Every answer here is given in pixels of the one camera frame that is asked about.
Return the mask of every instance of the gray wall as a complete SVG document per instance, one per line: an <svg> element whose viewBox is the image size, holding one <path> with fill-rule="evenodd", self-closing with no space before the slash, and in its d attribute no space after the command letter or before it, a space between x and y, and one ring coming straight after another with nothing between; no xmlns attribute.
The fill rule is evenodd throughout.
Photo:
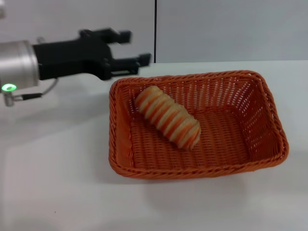
<svg viewBox="0 0 308 231"><path fill-rule="evenodd" d="M43 36L74 39L80 29L112 27L133 32L132 45L114 47L116 57L154 52L153 0L5 0L0 42Z"/></svg>
<svg viewBox="0 0 308 231"><path fill-rule="evenodd" d="M308 59L308 0L158 0L157 62Z"/></svg>

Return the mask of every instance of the orange wicker basket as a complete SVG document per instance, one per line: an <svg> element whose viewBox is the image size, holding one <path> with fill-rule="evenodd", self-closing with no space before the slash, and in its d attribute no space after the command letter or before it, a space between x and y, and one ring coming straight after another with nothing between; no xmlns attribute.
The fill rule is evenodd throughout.
<svg viewBox="0 0 308 231"><path fill-rule="evenodd" d="M200 142L192 151L178 149L138 112L134 101L151 85L199 120ZM253 71L124 78L109 98L109 163L125 177L218 177L273 167L288 156L273 96Z"/></svg>

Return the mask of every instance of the bread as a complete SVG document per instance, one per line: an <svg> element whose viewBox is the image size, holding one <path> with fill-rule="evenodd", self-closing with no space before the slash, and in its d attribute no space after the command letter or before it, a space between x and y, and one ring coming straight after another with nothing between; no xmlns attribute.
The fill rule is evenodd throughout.
<svg viewBox="0 0 308 231"><path fill-rule="evenodd" d="M136 98L135 105L151 124L179 148L191 150L199 142L199 121L157 86L150 86L142 91Z"/></svg>

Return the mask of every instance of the white table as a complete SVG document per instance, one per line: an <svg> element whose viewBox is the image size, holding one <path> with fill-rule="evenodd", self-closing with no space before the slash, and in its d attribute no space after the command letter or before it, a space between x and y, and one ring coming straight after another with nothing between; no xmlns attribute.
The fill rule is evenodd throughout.
<svg viewBox="0 0 308 231"><path fill-rule="evenodd" d="M274 95L290 144L283 164L214 179L124 178L108 163L108 92L116 78L62 78L43 99L1 103L0 230L307 230L308 61L154 64L140 74L236 69L262 74Z"/></svg>

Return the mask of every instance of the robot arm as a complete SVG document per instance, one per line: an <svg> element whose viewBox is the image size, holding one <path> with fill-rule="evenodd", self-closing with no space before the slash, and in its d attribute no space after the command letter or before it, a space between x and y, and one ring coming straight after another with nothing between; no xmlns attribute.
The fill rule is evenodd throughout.
<svg viewBox="0 0 308 231"><path fill-rule="evenodd" d="M0 86L7 106L14 101L39 98L40 93L13 97L18 89L37 86L39 80L90 73L101 80L136 75L139 67L148 66L151 55L114 59L110 43L129 43L131 32L112 29L82 30L72 41L30 45L27 41L0 44Z"/></svg>

